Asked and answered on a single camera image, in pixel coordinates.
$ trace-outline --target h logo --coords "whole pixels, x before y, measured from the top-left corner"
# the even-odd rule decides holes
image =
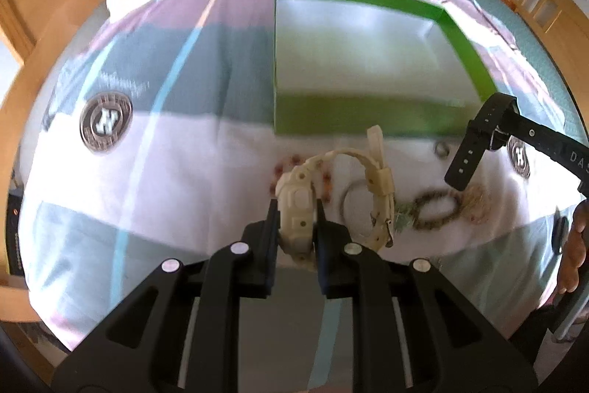
[[[119,112],[117,110],[102,109],[100,120],[96,124],[96,132],[102,135],[111,135],[117,120],[119,120]]]

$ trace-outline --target wooden bed frame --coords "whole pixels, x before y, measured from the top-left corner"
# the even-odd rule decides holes
[[[0,108],[0,191],[7,192],[14,159],[29,112],[51,67],[78,28],[104,0],[0,0],[0,27],[7,33],[22,68]],[[572,0],[505,0],[521,15],[554,59],[589,121],[589,19]],[[22,15],[10,14],[20,12]],[[0,200],[4,232],[6,196]],[[22,278],[8,274],[7,252],[0,242],[0,321],[37,322]]]

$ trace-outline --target person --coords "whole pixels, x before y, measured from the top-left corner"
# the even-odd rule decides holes
[[[589,201],[584,200],[576,206],[572,214],[571,231],[562,249],[562,260],[558,269],[557,293],[573,292],[579,285],[578,269],[585,262],[587,246],[583,232],[589,222]]]

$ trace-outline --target black device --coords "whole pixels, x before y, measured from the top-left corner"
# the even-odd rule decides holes
[[[538,150],[584,175],[569,158],[575,153],[589,159],[589,149],[519,116],[515,98],[496,94],[469,123],[446,181],[463,190],[483,152],[505,145],[510,134],[531,138]],[[273,200],[265,221],[248,225],[240,242],[210,259],[186,266],[174,259],[163,262],[63,361],[51,389],[34,376],[0,329],[2,392],[237,392],[240,298],[266,298],[272,292],[279,225]],[[588,326],[538,386],[530,362],[428,260],[416,259],[408,266],[382,260],[353,243],[346,227],[327,221],[320,201],[313,245],[323,295],[352,298],[354,393],[589,391]],[[581,281],[586,287],[585,276]],[[183,345],[197,296],[186,385],[179,388]],[[569,310],[570,304],[561,302],[556,314]],[[411,388],[405,383],[407,369]]]

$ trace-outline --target green box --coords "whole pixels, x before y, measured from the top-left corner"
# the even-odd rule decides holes
[[[496,92],[447,12],[420,0],[276,0],[275,132],[462,136]]]

